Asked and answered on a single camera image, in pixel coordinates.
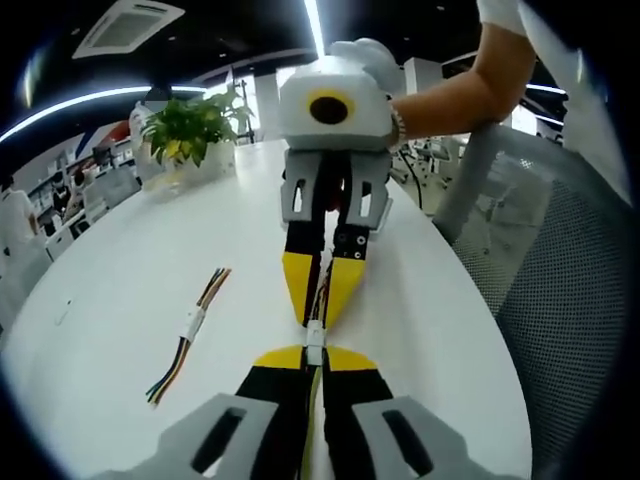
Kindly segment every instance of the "white connector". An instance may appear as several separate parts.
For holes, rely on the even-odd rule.
[[[204,309],[194,306],[187,315],[187,321],[184,324],[182,334],[180,336],[186,338],[190,343],[193,343],[198,330],[200,330],[200,327],[202,326],[205,314],[206,311]]]
[[[320,320],[309,320],[307,323],[307,365],[321,367],[323,351],[326,343],[326,331]]]

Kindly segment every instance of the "air conditioning vent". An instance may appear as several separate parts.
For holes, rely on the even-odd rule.
[[[184,10],[146,0],[118,0],[105,12],[73,54],[73,58],[131,53]]]

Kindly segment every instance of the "ceiling light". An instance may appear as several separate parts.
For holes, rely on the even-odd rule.
[[[69,108],[74,105],[79,105],[80,103],[97,100],[99,98],[111,97],[114,95],[126,95],[131,93],[146,93],[149,90],[151,90],[150,86],[115,88],[113,90],[105,90],[104,92],[90,93],[89,95],[83,95],[81,97],[73,98],[71,100],[58,103],[57,105],[53,105],[51,107],[45,108],[44,110],[41,110],[38,113],[35,113],[28,118],[25,118],[17,125],[11,127],[9,130],[4,132],[2,136],[0,136],[0,143],[4,142],[11,135],[18,133],[20,130],[28,127],[29,125],[37,122],[38,120],[41,120],[44,117],[51,115],[52,113],[59,112],[60,110],[64,110],[65,108]],[[173,86],[171,87],[171,90],[173,90],[174,92],[197,92],[197,93],[202,93],[206,91],[206,89],[202,87],[188,87],[188,86],[181,86],[181,85]]]
[[[318,5],[316,4],[316,0],[304,0],[304,6],[307,8],[307,15],[309,16],[311,33],[313,34],[313,42],[316,45],[318,58],[324,57],[324,40],[322,39],[320,14],[318,13]]]
[[[193,93],[204,93],[207,91],[204,87],[183,87],[181,85],[174,85],[171,87],[172,92],[193,92]]]
[[[556,120],[555,118],[549,118],[549,117],[545,117],[543,115],[536,115],[536,118],[539,118],[540,120],[544,120],[545,122],[555,123],[556,125],[560,125],[561,127],[564,126],[563,122],[560,122],[560,121]]]
[[[533,83],[528,83],[527,88],[529,90],[541,90],[543,92],[559,93],[560,95],[565,95],[567,93],[561,88],[547,87],[546,85],[535,85]]]

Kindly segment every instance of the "ceiling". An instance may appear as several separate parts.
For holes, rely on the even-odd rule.
[[[199,85],[193,79],[230,63],[249,60],[243,68],[261,75],[313,58],[304,0],[166,0],[186,13],[134,52],[72,59],[79,43],[113,3],[12,4],[12,14],[19,19],[16,29],[0,31],[3,45],[10,46],[0,78],[1,132],[43,108],[88,93],[151,83]],[[317,0],[317,4],[325,45],[373,37],[385,43],[400,64],[412,56],[445,62],[477,48],[480,26],[475,0]],[[251,61],[281,51],[293,55]],[[448,64],[445,75],[468,68],[472,61]],[[537,69],[536,76],[540,83],[554,85],[543,68]],[[205,86],[213,82],[209,79]],[[536,108],[561,118],[557,97],[532,95]],[[109,97],[57,112],[0,143],[0,167],[15,171],[66,138],[128,118],[137,99]]]

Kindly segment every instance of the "green leaves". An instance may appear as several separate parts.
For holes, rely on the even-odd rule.
[[[183,163],[191,158],[196,166],[204,160],[208,143],[232,141],[237,135],[231,120],[244,126],[252,115],[251,110],[238,104],[240,96],[233,85],[225,93],[211,96],[207,100],[169,100],[166,108],[149,117],[142,135],[151,143],[151,154],[158,163],[167,154],[171,145],[171,159]]]

